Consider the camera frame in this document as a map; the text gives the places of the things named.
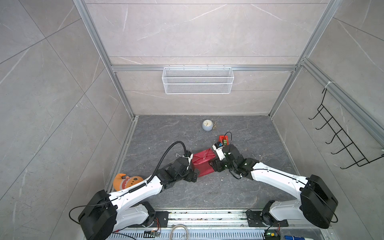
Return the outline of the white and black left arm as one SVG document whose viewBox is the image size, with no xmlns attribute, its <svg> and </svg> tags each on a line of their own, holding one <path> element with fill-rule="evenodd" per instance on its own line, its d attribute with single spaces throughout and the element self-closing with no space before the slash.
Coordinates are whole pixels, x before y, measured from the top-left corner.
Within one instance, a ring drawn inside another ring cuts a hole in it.
<svg viewBox="0 0 384 240">
<path fill-rule="evenodd" d="M 173 163 L 161 167 L 162 155 L 153 174 L 142 182 L 117 192 L 98 191 L 83 205 L 75 221 L 87 240 L 105 240 L 112 233 L 132 225 L 150 226 L 156 212 L 145 200 L 172 188 L 181 180 L 195 183 L 199 171 L 191 164 L 193 154 L 183 148 L 184 154 Z"/>
</svg>

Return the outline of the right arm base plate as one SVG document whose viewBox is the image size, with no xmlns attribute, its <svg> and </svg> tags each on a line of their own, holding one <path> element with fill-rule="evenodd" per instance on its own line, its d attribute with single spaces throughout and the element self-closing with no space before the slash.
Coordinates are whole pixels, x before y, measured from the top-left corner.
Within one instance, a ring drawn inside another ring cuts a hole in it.
<svg viewBox="0 0 384 240">
<path fill-rule="evenodd" d="M 249 227 L 288 227 L 287 220 L 278 221 L 269 213 L 262 211 L 246 210 L 245 212 Z"/>
</svg>

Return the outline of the dark red wrapping paper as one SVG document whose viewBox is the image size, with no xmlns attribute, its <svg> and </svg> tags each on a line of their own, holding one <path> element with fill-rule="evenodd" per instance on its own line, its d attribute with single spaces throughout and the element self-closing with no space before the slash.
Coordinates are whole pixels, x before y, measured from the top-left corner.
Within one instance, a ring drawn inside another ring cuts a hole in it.
<svg viewBox="0 0 384 240">
<path fill-rule="evenodd" d="M 199 178 L 214 172 L 210 162 L 216 158 L 216 154 L 212 149 L 207 149 L 197 154 L 194 154 L 192 165 L 194 169 L 199 170 Z"/>
</svg>

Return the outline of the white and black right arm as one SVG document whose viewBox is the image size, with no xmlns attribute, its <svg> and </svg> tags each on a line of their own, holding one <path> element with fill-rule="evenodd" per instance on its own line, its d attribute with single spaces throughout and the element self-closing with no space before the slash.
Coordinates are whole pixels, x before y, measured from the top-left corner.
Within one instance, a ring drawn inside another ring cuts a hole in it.
<svg viewBox="0 0 384 240">
<path fill-rule="evenodd" d="M 338 201 L 325 182 L 318 176 L 292 175 L 258 160 L 225 155 L 210 161 L 216 172 L 224 170 L 236 178 L 248 178 L 280 189 L 295 197 L 291 201 L 269 201 L 261 211 L 260 218 L 266 226 L 277 225 L 285 220 L 306 220 L 312 225 L 327 229 L 334 222 Z"/>
</svg>

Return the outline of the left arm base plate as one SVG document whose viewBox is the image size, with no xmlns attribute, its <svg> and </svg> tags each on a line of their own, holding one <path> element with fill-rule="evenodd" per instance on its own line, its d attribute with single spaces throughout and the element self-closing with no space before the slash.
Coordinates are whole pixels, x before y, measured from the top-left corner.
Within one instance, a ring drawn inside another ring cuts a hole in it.
<svg viewBox="0 0 384 240">
<path fill-rule="evenodd" d="M 169 212 L 155 212 L 142 223 L 143 227 L 166 228 L 169 221 Z"/>
</svg>

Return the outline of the red tape dispenser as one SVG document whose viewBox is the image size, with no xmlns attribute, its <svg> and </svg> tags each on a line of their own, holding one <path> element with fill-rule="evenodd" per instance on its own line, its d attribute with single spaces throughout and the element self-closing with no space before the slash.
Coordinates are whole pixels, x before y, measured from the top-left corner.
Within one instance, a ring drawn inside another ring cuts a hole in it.
<svg viewBox="0 0 384 240">
<path fill-rule="evenodd" d="M 228 137 L 227 135 L 220 135 L 220 136 L 219 136 L 219 142 L 220 142 L 222 145 L 226 146 L 226 145 L 228 145 L 228 144 L 230 143 L 230 141 L 229 141 L 229 137 Z"/>
</svg>

